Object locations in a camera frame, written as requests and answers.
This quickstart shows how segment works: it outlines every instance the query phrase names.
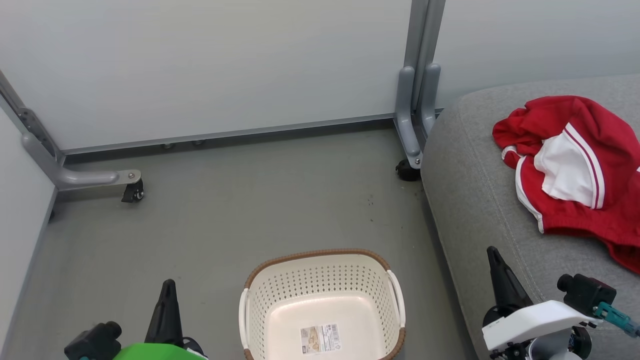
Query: red jacket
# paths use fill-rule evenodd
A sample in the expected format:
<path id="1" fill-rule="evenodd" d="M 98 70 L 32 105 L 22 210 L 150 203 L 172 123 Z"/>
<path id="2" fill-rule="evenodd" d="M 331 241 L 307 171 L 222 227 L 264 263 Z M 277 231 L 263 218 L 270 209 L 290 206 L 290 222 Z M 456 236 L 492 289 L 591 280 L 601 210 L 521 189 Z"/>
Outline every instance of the red jacket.
<path id="1" fill-rule="evenodd" d="M 541 233 L 594 236 L 640 274 L 640 143 L 596 102 L 541 97 L 493 127 Z"/>

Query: basket handle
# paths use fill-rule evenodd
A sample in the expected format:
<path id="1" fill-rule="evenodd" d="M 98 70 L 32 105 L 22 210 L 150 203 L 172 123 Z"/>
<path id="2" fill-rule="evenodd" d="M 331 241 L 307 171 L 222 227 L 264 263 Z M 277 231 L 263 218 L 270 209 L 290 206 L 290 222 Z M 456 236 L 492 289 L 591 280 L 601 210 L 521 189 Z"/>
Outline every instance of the basket handle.
<path id="1" fill-rule="evenodd" d="M 240 342 L 242 343 L 242 347 L 245 349 L 249 348 L 249 344 L 246 340 L 246 301 L 248 300 L 248 294 L 249 289 L 245 288 L 242 292 L 242 295 L 240 295 L 240 306 L 238 308 L 238 327 L 240 328 Z"/>
<path id="2" fill-rule="evenodd" d="M 400 314 L 400 327 L 404 327 L 404 323 L 406 321 L 406 313 L 404 311 L 404 297 L 402 296 L 402 289 L 400 288 L 400 283 L 398 282 L 398 278 L 391 270 L 387 270 L 389 277 L 391 278 L 391 284 L 394 287 L 394 293 L 396 294 L 396 303 L 398 305 L 398 314 Z"/>

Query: basket bottom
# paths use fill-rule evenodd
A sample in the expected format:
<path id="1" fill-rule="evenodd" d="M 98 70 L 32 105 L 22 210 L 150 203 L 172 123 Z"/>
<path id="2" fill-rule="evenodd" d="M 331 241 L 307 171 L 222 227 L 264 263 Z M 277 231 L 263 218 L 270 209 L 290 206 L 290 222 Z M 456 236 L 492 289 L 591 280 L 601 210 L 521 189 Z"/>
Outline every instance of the basket bottom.
<path id="1" fill-rule="evenodd" d="M 279 302 L 267 314 L 265 336 L 266 360 L 373 360 L 386 355 L 376 305 L 355 291 Z"/>

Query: white partition board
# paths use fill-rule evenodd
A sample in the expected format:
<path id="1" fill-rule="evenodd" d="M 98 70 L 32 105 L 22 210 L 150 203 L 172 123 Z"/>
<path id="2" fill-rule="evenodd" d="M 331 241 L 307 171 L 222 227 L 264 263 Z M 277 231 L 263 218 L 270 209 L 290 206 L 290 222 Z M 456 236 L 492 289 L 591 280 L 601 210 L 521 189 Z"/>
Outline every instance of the white partition board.
<path id="1" fill-rule="evenodd" d="M 54 186 L 22 148 L 8 109 L 0 109 L 0 354 L 52 201 Z"/>
<path id="2" fill-rule="evenodd" d="M 640 72 L 640 2 L 447 0 L 436 107 L 497 85 Z"/>
<path id="3" fill-rule="evenodd" d="M 5 0 L 0 69 L 63 150 L 394 112 L 411 0 Z"/>

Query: gray sofa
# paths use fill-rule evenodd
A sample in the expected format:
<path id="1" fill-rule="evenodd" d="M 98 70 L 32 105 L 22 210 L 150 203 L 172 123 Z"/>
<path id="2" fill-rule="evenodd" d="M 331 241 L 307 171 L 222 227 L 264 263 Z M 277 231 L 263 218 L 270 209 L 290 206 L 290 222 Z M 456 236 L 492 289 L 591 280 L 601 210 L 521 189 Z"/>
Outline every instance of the gray sofa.
<path id="1" fill-rule="evenodd" d="M 482 320 L 493 305 L 486 248 L 496 246 L 535 303 L 562 300 L 562 274 L 581 273 L 618 290 L 614 305 L 640 321 L 640 275 L 614 262 L 597 240 L 543 235 L 515 193 L 514 170 L 500 158 L 493 125 L 525 102 L 580 95 L 627 121 L 640 135 L 640 74 L 501 86 L 463 96 L 438 117 L 424 149 L 422 181 L 480 359 L 489 351 Z M 606 323 L 590 329 L 590 359 L 640 359 L 640 339 Z"/>

